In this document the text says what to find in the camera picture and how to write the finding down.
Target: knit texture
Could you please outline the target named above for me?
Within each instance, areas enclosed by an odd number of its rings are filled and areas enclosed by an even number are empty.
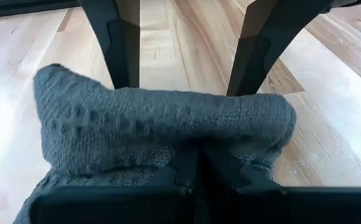
[[[189,139],[209,137],[207,148],[231,152],[271,178],[296,122],[279,95],[109,90],[57,64],[38,71],[34,96],[42,153],[52,168],[14,223],[30,223],[31,203],[54,187],[142,186],[190,148]]]

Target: wooden floor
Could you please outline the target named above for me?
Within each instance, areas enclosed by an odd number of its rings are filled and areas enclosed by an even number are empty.
[[[142,0],[141,86],[224,95],[251,0]],[[35,71],[62,63],[112,88],[81,8],[0,17],[0,223],[12,222],[49,170],[32,94]],[[298,123],[278,160],[283,185],[361,186],[361,6],[302,30],[261,92],[279,93]]]

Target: hardwood floorboard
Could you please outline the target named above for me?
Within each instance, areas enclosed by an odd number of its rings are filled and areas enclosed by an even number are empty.
[[[13,221],[49,169],[40,151],[32,78],[66,11],[0,19],[0,223]]]
[[[83,11],[77,8],[73,13],[82,14]],[[56,33],[38,68],[58,62],[74,72],[84,74],[108,88],[113,88],[103,53],[90,26],[80,26],[78,29],[73,27]]]
[[[361,78],[306,30],[294,39],[281,60],[305,89],[311,108],[327,121],[322,128],[330,126],[337,131],[361,160]]]
[[[66,12],[66,15],[63,18],[62,23],[60,24],[59,28],[57,29],[57,32],[62,32],[66,29],[67,24],[71,18],[71,15],[73,14],[74,9],[68,9]]]
[[[361,31],[335,15],[319,16],[306,29],[361,76]]]
[[[262,83],[259,93],[275,93],[280,95],[304,91],[284,63],[278,59]]]
[[[361,158],[349,139],[320,114],[308,92],[293,93],[286,99],[296,109],[298,120],[294,136],[281,157],[287,165],[276,166],[274,179],[283,185],[295,175],[302,186],[361,186]]]

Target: knitted sock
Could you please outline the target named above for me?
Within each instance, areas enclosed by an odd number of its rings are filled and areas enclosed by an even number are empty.
[[[32,201],[54,187],[141,186],[188,147],[188,139],[199,137],[210,137],[207,147],[231,152],[270,178],[296,122],[279,95],[108,90],[61,65],[37,73],[34,94],[42,153],[52,168],[15,223],[29,223]]]

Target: light wood plank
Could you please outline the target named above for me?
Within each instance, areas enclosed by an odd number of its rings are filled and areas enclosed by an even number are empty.
[[[321,127],[337,131],[361,161],[361,78],[306,30],[299,33],[281,60],[305,89],[314,110],[327,121]],[[338,149],[330,145],[325,150]]]
[[[268,76],[258,90],[259,93],[275,93],[280,95],[304,91],[284,63],[279,59],[274,63]]]
[[[182,51],[191,88],[225,94],[232,69],[237,38],[218,1],[168,1],[173,23],[170,30]]]
[[[141,62],[140,85],[150,90],[190,90],[179,50],[172,39],[169,24],[173,22],[165,0],[141,1]]]
[[[106,87],[113,88],[103,53],[92,27],[83,22],[78,24],[77,28],[73,24],[70,25],[74,18],[80,15],[86,17],[82,8],[74,9],[68,26],[64,31],[55,34],[38,68],[51,63],[61,63],[74,72],[93,77]]]
[[[13,221],[49,169],[40,151],[32,78],[65,11],[0,18],[0,223]]]
[[[277,163],[275,180],[282,185],[361,186],[357,149],[320,114],[320,105],[308,92],[290,94],[286,99],[294,106],[298,120],[294,136]],[[297,183],[288,182],[292,176]]]
[[[67,24],[68,24],[72,14],[73,14],[73,11],[74,11],[74,8],[71,8],[71,9],[67,10],[66,15],[64,16],[62,23],[60,24],[59,28],[57,29],[57,32],[61,32],[61,31],[64,31],[66,29]]]
[[[306,29],[361,76],[361,31],[336,14],[330,15],[317,17]]]
[[[81,7],[74,8],[63,31],[91,29],[87,15]]]

